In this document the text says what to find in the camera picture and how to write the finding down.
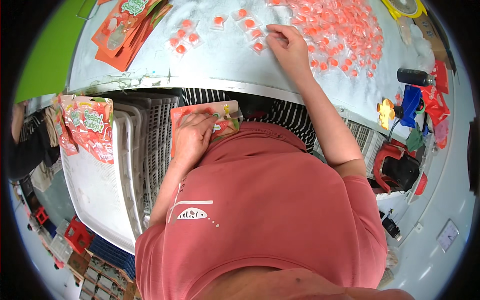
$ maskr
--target person in background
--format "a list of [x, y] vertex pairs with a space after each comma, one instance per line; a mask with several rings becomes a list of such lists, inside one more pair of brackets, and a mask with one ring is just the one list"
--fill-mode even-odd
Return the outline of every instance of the person in background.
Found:
[[12, 134], [6, 137], [6, 170], [11, 180], [29, 175], [42, 161], [51, 167], [60, 156], [59, 147], [50, 145], [44, 114], [36, 112], [24, 119], [27, 104], [28, 101], [24, 101], [13, 105]]
[[[211, 144], [215, 117], [185, 120], [135, 245], [142, 299], [412, 299], [375, 289], [387, 245], [363, 156], [313, 78], [302, 35], [267, 28], [309, 117], [291, 117], [304, 107], [285, 104]], [[310, 122], [328, 165], [308, 154]]]

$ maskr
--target orange packaging bag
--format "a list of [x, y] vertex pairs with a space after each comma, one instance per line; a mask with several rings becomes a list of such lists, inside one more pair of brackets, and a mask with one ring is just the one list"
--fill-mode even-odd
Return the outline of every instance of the orange packaging bag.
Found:
[[215, 142], [237, 133], [243, 121], [243, 115], [236, 100], [189, 105], [171, 109], [170, 117], [172, 120], [173, 137], [172, 157], [175, 155], [175, 129], [180, 127], [187, 117], [193, 113], [207, 114], [218, 118], [213, 126], [210, 142]]
[[70, 132], [65, 127], [65, 122], [63, 120], [63, 109], [60, 105], [60, 96], [55, 96], [52, 99], [55, 108], [55, 130], [57, 131], [57, 135], [59, 138], [59, 144], [62, 148], [65, 149], [68, 156], [75, 155], [78, 153], [77, 146], [75, 142], [73, 142], [72, 137], [70, 136]]
[[92, 41], [113, 58], [134, 29], [162, 0], [119, 0], [97, 29]]
[[86, 96], [61, 99], [74, 141], [97, 160], [113, 164], [113, 101]]

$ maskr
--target orange candy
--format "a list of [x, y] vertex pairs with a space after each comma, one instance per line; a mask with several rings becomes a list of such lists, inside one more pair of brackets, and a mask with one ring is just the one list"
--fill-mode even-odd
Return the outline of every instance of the orange candy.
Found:
[[195, 33], [192, 33], [191, 35], [188, 36], [188, 40], [192, 43], [196, 42], [198, 41], [198, 35], [196, 35]]
[[239, 17], [243, 18], [244, 16], [247, 15], [247, 11], [244, 9], [239, 10]]
[[222, 18], [222, 17], [215, 17], [215, 18], [213, 19], [213, 22], [214, 22], [215, 24], [222, 24], [222, 23], [223, 23], [223, 18]]
[[171, 45], [172, 47], [175, 47], [176, 45], [178, 45], [179, 39], [173, 37], [173, 38], [170, 39], [169, 42], [170, 42], [170, 45]]
[[183, 27], [190, 27], [192, 25], [192, 22], [190, 20], [183, 20], [183, 22], [181, 23], [181, 25]]
[[183, 53], [185, 53], [185, 51], [187, 51], [187, 49], [185, 48], [184, 45], [180, 45], [175, 49], [175, 51], [177, 51], [180, 54], [183, 54]]
[[304, 7], [300, 8], [300, 11], [304, 14], [308, 14], [308, 13], [310, 13], [310, 8], [308, 6], [304, 6]]
[[262, 31], [260, 29], [255, 29], [252, 31], [252, 36], [253, 37], [261, 37], [262, 36]]
[[177, 36], [178, 36], [179, 38], [184, 37], [186, 34], [187, 34], [187, 33], [186, 33], [185, 30], [183, 30], [183, 29], [179, 29], [179, 30], [177, 31]]
[[330, 64], [334, 67], [338, 66], [338, 61], [336, 59], [330, 59]]
[[252, 19], [248, 19], [248, 20], [245, 20], [244, 24], [245, 24], [245, 27], [252, 28], [255, 26], [255, 21]]
[[317, 35], [317, 30], [315, 28], [309, 28], [308, 29], [308, 34], [311, 36]]
[[260, 43], [255, 43], [255, 45], [253, 45], [253, 49], [255, 49], [257, 51], [261, 51], [263, 48], [264, 48], [264, 46]]

